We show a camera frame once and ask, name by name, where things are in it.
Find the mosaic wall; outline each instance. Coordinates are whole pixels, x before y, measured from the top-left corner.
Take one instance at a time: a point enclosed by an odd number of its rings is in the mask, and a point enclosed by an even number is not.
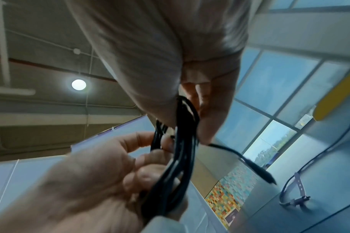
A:
[[[213,187],[205,198],[222,223],[228,228],[257,183],[258,176],[239,163]]]

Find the hand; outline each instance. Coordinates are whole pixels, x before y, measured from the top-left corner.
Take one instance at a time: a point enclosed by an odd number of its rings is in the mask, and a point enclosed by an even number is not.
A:
[[[150,145],[152,132],[114,138],[69,155],[0,214],[7,233],[138,233],[144,221],[138,193],[149,191],[172,157],[173,142],[137,161],[128,153]],[[169,217],[179,220],[184,201]]]
[[[137,106],[176,126],[182,85],[209,144],[229,112],[250,0],[66,0],[94,50]]]

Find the yellow object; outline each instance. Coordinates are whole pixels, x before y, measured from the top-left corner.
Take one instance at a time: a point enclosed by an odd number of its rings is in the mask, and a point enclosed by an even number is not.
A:
[[[350,95],[350,72],[316,106],[313,118],[322,121]]]

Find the white wall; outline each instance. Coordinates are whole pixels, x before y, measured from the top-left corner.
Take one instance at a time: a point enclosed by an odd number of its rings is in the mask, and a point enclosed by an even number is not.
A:
[[[267,13],[266,7],[268,3],[250,28],[252,46],[350,61],[350,12]],[[237,214],[231,232],[350,232],[350,208],[344,209],[350,204],[350,134],[302,174],[307,195],[312,196],[306,210],[283,208],[278,201],[285,181],[334,142],[349,122],[350,97],[324,121],[311,124],[269,167],[277,186],[259,180]],[[285,200],[297,197],[299,192],[294,188]],[[339,214],[323,221],[339,210]]]

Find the ceiling light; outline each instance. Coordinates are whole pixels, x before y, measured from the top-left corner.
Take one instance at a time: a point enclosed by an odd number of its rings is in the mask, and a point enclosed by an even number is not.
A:
[[[81,79],[76,79],[71,83],[73,89],[81,91],[86,88],[86,82]]]

